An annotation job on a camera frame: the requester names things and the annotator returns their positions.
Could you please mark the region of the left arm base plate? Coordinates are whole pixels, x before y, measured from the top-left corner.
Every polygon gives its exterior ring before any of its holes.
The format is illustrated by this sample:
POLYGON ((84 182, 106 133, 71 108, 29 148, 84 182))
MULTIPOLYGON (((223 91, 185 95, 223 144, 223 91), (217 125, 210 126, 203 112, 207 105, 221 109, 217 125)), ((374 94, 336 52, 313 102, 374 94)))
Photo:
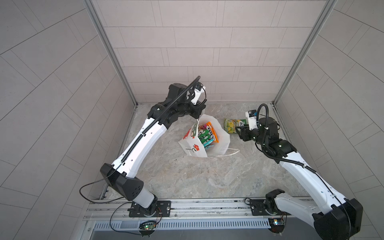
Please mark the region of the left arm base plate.
POLYGON ((130 218, 169 217, 171 201, 155 201, 148 208, 133 202, 129 209, 130 218))

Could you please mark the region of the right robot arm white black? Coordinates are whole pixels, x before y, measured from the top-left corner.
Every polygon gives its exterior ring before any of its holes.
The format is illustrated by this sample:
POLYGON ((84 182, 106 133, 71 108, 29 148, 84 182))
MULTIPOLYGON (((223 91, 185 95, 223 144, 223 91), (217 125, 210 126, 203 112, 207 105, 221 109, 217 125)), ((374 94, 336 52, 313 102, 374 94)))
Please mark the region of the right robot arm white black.
POLYGON ((243 141, 254 141, 258 150, 286 169, 310 194, 314 203, 299 200, 276 189, 266 194, 269 215, 290 214, 313 227, 323 240, 348 240, 361 231, 363 206, 348 199, 311 168, 298 150, 279 138, 279 124, 270 117, 235 128, 243 141))

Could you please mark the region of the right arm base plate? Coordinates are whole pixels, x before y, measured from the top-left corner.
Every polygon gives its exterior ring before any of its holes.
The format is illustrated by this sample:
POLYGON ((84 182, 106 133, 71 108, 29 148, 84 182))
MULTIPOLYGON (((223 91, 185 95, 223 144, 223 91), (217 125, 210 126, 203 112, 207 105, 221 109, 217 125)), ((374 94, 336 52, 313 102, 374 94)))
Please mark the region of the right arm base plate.
POLYGON ((280 210, 274 210, 272 213, 267 211, 265 199, 248 199, 245 203, 251 208, 253 216, 282 216, 280 210))

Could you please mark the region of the orange Fox's candy packet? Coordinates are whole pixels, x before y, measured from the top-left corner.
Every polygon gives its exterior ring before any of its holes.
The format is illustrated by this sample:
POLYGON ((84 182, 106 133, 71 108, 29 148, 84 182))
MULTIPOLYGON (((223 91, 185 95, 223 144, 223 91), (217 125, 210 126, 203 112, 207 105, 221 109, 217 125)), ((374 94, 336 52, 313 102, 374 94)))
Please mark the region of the orange Fox's candy packet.
POLYGON ((215 129, 214 129, 214 127, 213 127, 211 122, 207 122, 206 123, 206 129, 209 131, 209 133, 211 135, 211 139, 213 140, 213 142, 218 143, 219 139, 218 139, 216 131, 215 131, 215 129))

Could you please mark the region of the green Fox's candy packet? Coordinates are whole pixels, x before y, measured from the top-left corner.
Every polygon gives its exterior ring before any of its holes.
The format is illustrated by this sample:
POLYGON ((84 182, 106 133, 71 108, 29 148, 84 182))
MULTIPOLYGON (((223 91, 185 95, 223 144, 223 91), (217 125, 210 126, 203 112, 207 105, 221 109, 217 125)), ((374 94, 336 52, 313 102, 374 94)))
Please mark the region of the green Fox's candy packet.
POLYGON ((235 134, 236 133, 236 127, 241 127, 244 125, 247 125, 248 121, 246 119, 224 119, 224 130, 228 134, 235 134))
POLYGON ((202 144, 206 141, 212 140, 211 135, 207 129, 199 129, 198 137, 202 144))

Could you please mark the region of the white floral paper bag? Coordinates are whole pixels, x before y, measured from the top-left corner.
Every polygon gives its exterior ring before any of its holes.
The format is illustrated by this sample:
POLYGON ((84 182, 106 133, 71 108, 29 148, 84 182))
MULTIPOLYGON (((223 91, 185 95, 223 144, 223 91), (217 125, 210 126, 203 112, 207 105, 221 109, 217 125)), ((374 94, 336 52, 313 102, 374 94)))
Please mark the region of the white floral paper bag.
POLYGON ((219 121, 204 114, 179 141, 179 145, 190 157, 214 158, 232 156, 240 151, 230 148, 230 142, 230 135, 219 121))

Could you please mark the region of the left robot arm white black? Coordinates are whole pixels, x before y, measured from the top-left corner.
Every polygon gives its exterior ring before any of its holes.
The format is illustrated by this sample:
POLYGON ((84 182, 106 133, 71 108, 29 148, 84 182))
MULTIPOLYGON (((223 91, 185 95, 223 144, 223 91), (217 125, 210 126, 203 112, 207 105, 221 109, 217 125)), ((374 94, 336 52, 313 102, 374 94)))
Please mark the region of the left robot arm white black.
POLYGON ((199 98, 206 94, 205 89, 198 80, 188 86, 171 84, 166 99, 151 108, 144 125, 127 149, 112 164, 104 164, 100 169, 108 186, 138 205, 146 216, 155 214, 158 198, 137 178, 139 168, 157 140, 174 122, 183 116, 200 117, 206 101, 199 98))

